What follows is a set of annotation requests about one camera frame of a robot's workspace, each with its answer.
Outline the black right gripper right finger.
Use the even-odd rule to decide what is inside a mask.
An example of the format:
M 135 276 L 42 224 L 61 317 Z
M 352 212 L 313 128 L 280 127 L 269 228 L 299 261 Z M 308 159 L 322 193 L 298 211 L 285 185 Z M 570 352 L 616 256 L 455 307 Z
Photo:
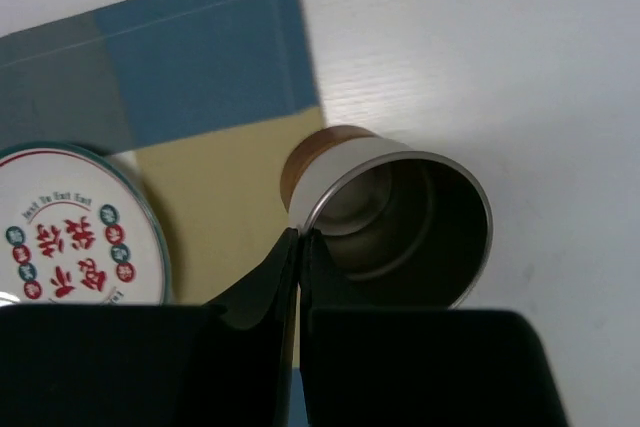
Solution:
M 299 264 L 310 425 L 568 424 L 544 346 L 520 314 L 370 305 L 318 231 Z

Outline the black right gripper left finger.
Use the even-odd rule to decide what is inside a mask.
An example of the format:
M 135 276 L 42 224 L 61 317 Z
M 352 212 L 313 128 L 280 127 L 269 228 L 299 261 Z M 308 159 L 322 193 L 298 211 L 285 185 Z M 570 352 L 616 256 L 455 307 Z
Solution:
M 283 426 L 299 236 L 197 306 L 1 310 L 5 426 Z

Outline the steel cup wooden base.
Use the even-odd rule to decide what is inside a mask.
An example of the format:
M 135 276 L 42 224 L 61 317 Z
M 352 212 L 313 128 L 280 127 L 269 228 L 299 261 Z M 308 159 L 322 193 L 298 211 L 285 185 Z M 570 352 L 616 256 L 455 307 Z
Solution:
M 321 129 L 289 154 L 280 197 L 291 226 L 324 243 L 319 271 L 376 306 L 453 307 L 489 257 L 493 218 L 459 163 L 365 128 Z

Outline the white plate red characters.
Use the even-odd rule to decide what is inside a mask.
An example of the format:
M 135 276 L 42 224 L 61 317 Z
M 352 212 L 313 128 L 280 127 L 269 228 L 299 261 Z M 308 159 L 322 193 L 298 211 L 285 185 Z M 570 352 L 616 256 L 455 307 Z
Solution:
M 161 305 L 170 298 L 162 229 L 121 171 L 58 142 L 2 150 L 2 305 Z

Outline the blue beige cloth placemat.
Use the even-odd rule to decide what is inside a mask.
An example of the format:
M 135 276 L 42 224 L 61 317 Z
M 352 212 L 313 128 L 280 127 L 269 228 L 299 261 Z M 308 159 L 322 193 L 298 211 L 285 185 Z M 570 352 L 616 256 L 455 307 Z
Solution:
M 264 258 L 285 159 L 322 123 L 301 0 L 127 0 L 1 40 L 1 152 L 58 142 L 121 171 L 162 229 L 168 302 Z

